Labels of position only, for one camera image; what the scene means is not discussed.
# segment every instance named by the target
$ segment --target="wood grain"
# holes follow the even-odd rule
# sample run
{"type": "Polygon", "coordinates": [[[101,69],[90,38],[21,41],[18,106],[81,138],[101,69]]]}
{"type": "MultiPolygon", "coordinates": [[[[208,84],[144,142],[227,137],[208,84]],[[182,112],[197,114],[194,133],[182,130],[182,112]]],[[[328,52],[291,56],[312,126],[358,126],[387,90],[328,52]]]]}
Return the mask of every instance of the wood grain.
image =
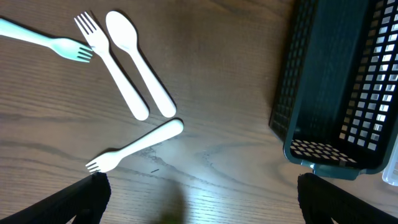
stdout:
{"type": "MultiPolygon", "coordinates": [[[[0,16],[48,34],[84,38],[73,17],[124,11],[177,104],[184,132],[108,173],[102,223],[303,223],[297,177],[268,128],[293,1],[0,0],[0,16]]],[[[131,58],[111,48],[150,107],[137,121],[104,63],[65,60],[0,37],[0,218],[88,175],[90,159],[166,122],[131,58]]],[[[398,217],[398,189],[381,175],[329,180],[398,217]]]]}

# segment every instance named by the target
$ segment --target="mint green plastic fork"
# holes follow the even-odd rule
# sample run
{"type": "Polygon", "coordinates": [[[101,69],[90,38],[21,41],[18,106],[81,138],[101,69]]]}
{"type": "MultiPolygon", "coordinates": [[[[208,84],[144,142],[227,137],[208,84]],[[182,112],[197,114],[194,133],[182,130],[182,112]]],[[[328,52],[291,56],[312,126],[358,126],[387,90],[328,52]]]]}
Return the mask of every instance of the mint green plastic fork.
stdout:
{"type": "Polygon", "coordinates": [[[78,62],[90,62],[91,48],[68,38],[50,38],[5,19],[0,19],[0,35],[48,47],[60,56],[78,62]]]}

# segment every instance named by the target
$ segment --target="dark green plastic basket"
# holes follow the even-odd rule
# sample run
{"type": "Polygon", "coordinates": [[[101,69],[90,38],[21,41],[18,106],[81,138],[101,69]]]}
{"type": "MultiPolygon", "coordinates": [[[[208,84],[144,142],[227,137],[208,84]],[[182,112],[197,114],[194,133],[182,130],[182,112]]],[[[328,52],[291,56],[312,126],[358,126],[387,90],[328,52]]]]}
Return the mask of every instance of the dark green plastic basket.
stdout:
{"type": "Polygon", "coordinates": [[[298,0],[270,127],[286,158],[354,180],[398,134],[398,0],[298,0]]]}

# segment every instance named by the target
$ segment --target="cutlery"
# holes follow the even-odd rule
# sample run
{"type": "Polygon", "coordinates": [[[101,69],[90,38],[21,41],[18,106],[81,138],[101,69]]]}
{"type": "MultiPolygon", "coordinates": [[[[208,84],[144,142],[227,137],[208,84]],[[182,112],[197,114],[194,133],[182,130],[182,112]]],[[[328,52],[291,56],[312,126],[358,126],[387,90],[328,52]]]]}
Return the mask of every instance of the cutlery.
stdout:
{"type": "Polygon", "coordinates": [[[131,56],[162,115],[166,118],[174,116],[177,111],[174,102],[139,53],[137,32],[129,20],[111,11],[106,15],[106,27],[116,46],[131,56]]]}
{"type": "Polygon", "coordinates": [[[104,61],[132,114],[140,121],[147,119],[149,109],[112,58],[109,52],[109,40],[105,33],[87,12],[85,15],[77,16],[75,22],[90,47],[104,61]]]}
{"type": "Polygon", "coordinates": [[[17,24],[0,19],[0,35],[28,41],[48,47],[60,56],[78,62],[90,62],[89,47],[68,38],[51,38],[38,34],[17,24]]]}
{"type": "Polygon", "coordinates": [[[172,138],[180,134],[183,129],[182,121],[173,119],[116,152],[105,152],[87,163],[86,167],[92,174],[113,170],[126,156],[172,138]]]}

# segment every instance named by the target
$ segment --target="fork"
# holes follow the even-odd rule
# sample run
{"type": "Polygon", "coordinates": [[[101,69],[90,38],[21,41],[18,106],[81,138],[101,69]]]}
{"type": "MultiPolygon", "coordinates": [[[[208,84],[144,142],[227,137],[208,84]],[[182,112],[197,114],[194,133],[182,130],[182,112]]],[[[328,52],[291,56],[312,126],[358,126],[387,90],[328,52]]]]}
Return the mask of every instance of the fork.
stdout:
{"type": "Polygon", "coordinates": [[[86,167],[91,174],[113,170],[126,156],[172,138],[180,134],[183,129],[184,124],[182,121],[179,119],[173,119],[118,151],[105,152],[87,163],[86,167]]]}
{"type": "Polygon", "coordinates": [[[132,114],[140,121],[147,119],[149,109],[112,58],[108,38],[87,12],[84,14],[74,18],[81,33],[94,52],[104,61],[132,114]]]}
{"type": "Polygon", "coordinates": [[[60,56],[78,62],[90,62],[89,47],[68,38],[50,38],[23,28],[5,19],[0,19],[0,35],[28,41],[48,47],[60,56]]]}

